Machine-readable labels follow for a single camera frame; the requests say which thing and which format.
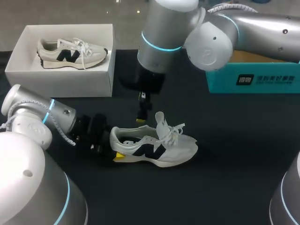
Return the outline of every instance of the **shoelace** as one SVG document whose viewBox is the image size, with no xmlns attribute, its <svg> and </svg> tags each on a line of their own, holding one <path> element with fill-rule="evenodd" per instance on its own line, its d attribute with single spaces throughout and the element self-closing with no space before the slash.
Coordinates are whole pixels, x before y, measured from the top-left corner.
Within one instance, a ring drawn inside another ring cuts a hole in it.
<svg viewBox="0 0 300 225">
<path fill-rule="evenodd" d="M 81 63 L 82 63 L 82 66 L 83 66 L 83 69 L 86 70 L 85 66 L 84 66 L 84 59 L 83 59 L 83 56 L 91 56 L 93 54 L 92 50 L 90 49 L 89 47 L 89 44 L 78 39 L 78 38 L 74 38 L 73 39 L 74 41 L 73 42 L 69 42 L 69 41 L 65 41 L 65 40 L 62 40 L 62 39 L 58 39 L 57 41 L 57 47 L 60 46 L 61 43 L 65 43 L 69 46 L 71 46 L 71 48 L 73 50 L 79 50 L 80 51 L 80 54 L 81 54 Z"/>
<path fill-rule="evenodd" d="M 185 126 L 185 123 L 177 125 L 175 127 L 169 126 L 169 129 L 170 129 L 169 133 L 164 138 L 160 139 L 159 141 L 156 141 L 156 143 L 177 145 L 178 144 L 178 136 L 183 133 L 182 128 L 184 126 Z"/>
</svg>

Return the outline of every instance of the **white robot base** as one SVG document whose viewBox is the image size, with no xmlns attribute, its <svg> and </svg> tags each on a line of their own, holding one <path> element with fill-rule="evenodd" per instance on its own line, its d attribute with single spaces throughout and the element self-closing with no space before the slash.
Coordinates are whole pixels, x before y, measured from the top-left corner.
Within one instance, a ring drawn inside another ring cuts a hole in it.
<svg viewBox="0 0 300 225">
<path fill-rule="evenodd" d="M 87 224 L 84 196 L 41 146 L 13 132 L 0 143 L 0 224 Z"/>
</svg>

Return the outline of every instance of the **reflective floor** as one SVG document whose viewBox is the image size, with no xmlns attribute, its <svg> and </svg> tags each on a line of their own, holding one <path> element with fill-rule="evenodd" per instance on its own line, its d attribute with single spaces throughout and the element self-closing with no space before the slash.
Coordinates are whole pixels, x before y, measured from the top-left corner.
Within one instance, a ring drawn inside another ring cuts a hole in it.
<svg viewBox="0 0 300 225">
<path fill-rule="evenodd" d="M 239 2 L 260 12 L 300 16 L 299 0 Z M 117 48 L 136 49 L 147 9 L 147 0 L 0 0 L 0 51 L 13 50 L 26 25 L 78 23 L 112 23 Z"/>
</svg>

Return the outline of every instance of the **cardboard box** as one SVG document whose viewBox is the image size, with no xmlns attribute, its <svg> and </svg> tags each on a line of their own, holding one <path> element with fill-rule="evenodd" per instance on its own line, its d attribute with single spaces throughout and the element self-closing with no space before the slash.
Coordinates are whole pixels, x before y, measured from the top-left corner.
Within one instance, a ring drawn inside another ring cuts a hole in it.
<svg viewBox="0 0 300 225">
<path fill-rule="evenodd" d="M 37 54 L 39 39 L 79 38 L 108 50 L 97 67 L 44 69 Z M 10 57 L 5 73 L 11 85 L 20 84 L 47 97 L 111 97 L 115 65 L 112 24 L 26 26 Z"/>
<path fill-rule="evenodd" d="M 235 51 L 223 68 L 206 73 L 210 93 L 300 93 L 300 64 Z"/>
</svg>

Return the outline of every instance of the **white sneaker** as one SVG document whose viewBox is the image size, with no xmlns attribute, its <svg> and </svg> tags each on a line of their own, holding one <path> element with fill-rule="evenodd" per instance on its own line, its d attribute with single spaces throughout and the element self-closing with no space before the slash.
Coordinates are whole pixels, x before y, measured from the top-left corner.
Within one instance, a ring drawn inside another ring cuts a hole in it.
<svg viewBox="0 0 300 225">
<path fill-rule="evenodd" d="M 45 69 L 62 67 L 87 69 L 102 62 L 108 50 L 74 38 L 73 41 L 58 39 L 57 42 L 39 40 L 37 53 Z"/>
<path fill-rule="evenodd" d="M 170 167 L 190 160 L 197 152 L 197 140 L 182 135 L 185 124 L 168 126 L 163 112 L 155 115 L 156 129 L 143 126 L 135 129 L 114 127 L 110 135 L 111 148 L 122 154 L 115 162 L 149 161 L 159 167 Z"/>
</svg>

